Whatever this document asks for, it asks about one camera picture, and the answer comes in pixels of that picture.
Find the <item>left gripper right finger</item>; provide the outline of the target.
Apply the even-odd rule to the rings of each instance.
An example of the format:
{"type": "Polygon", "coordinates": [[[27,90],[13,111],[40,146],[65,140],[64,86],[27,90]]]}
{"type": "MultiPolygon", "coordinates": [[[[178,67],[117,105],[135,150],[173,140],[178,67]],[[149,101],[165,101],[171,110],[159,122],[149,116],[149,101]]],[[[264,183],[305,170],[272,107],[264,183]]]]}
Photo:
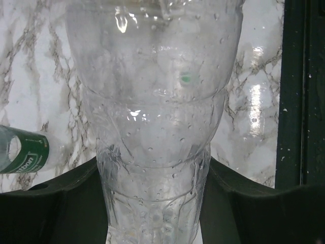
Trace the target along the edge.
{"type": "Polygon", "coordinates": [[[324,243],[324,186],[269,188],[211,159],[200,224],[203,243],[324,243]]]}

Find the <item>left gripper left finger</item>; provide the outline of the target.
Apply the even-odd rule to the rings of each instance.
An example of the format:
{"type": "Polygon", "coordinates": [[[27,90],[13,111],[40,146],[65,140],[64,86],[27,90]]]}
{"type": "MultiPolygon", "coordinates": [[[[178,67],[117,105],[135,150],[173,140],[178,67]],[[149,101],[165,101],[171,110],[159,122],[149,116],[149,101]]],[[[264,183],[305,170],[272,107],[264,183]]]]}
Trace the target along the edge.
{"type": "Polygon", "coordinates": [[[96,159],[23,191],[1,194],[1,243],[105,243],[96,159]]]}

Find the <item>clear unlabeled plastic bottle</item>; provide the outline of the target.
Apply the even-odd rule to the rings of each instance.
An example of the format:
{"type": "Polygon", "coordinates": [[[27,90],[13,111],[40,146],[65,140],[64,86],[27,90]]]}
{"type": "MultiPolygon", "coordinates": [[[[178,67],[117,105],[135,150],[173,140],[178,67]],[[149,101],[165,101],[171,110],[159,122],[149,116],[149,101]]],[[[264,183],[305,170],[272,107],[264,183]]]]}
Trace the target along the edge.
{"type": "Polygon", "coordinates": [[[243,1],[71,1],[108,243],[192,243],[243,1]]]}

